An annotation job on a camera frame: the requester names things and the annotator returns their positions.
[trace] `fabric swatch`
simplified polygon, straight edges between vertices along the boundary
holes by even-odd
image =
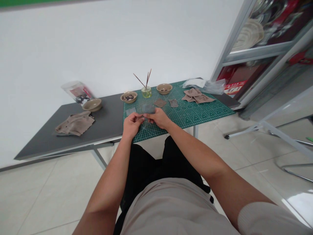
[[[166,101],[162,100],[162,99],[157,99],[154,102],[154,105],[158,106],[159,108],[162,108],[164,105],[166,105]]]
[[[142,106],[143,113],[149,113],[149,114],[155,114],[156,108],[153,105],[150,104],[144,104]]]
[[[128,110],[126,110],[126,114],[127,114],[127,116],[131,115],[132,113],[136,113],[136,108],[135,108],[135,107],[133,107],[133,108],[131,108],[131,109],[128,109]]]
[[[206,102],[212,102],[215,99],[212,99],[210,97],[207,97],[206,95],[202,94],[199,89],[191,88],[190,90],[184,91],[186,94],[182,100],[186,100],[188,102],[195,101],[196,103],[206,103]]]
[[[169,100],[169,102],[170,102],[172,108],[177,108],[178,107],[178,103],[177,103],[176,99]]]
[[[81,136],[95,121],[93,117],[89,116],[90,114],[90,111],[85,111],[69,116],[55,128],[55,131],[58,133],[57,135]]]

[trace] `white paper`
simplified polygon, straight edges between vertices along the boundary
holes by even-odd
[[[194,79],[189,79],[188,81],[185,82],[186,85],[197,85],[200,88],[203,88],[205,85],[206,80],[199,79],[199,78],[194,78]]]

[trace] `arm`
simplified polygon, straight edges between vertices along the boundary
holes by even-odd
[[[190,164],[204,177],[232,225],[238,230],[241,209],[252,202],[269,202],[269,198],[255,189],[232,170],[212,149],[173,123],[162,109],[144,114],[151,122],[166,129]]]
[[[92,193],[73,235],[113,234],[126,184],[131,142],[144,121],[141,116],[132,113],[125,119],[121,142]]]

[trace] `gray table top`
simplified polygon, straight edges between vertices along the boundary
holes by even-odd
[[[95,122],[81,136],[52,135],[55,127],[71,114],[83,111],[77,103],[62,105],[14,159],[24,160],[49,155],[121,136],[123,133],[124,103],[120,100],[120,96],[121,94],[117,94],[100,98],[103,108],[92,113]],[[230,108],[240,105],[238,101],[226,94],[213,96]]]

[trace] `grid lines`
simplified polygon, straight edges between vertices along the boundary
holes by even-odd
[[[183,101],[182,98],[185,95],[184,90],[189,90],[189,88],[187,89],[182,88],[184,82],[185,81],[171,83],[173,88],[167,95],[161,95],[157,91],[156,87],[152,87],[151,88],[152,96],[150,98],[144,98],[142,96],[141,90],[137,90],[136,91],[136,93],[138,94],[137,100],[131,104],[124,103],[123,122],[127,117],[126,110],[135,108],[137,113],[142,113],[143,104],[150,104],[155,106],[153,103],[159,98],[166,101],[166,105],[162,107],[166,115],[174,123],[176,123],[183,129],[199,125],[205,122],[213,121],[219,118],[223,118],[235,113],[219,100],[201,104],[197,104],[196,102]],[[210,98],[215,99],[215,97],[213,97],[210,94],[207,93],[204,94]],[[177,100],[178,102],[177,108],[172,108],[170,106],[169,100],[172,99]],[[144,121],[143,124],[140,126],[137,135],[133,139],[133,143],[150,139],[166,133],[167,133],[166,130],[160,129],[155,123],[151,124],[147,121]]]

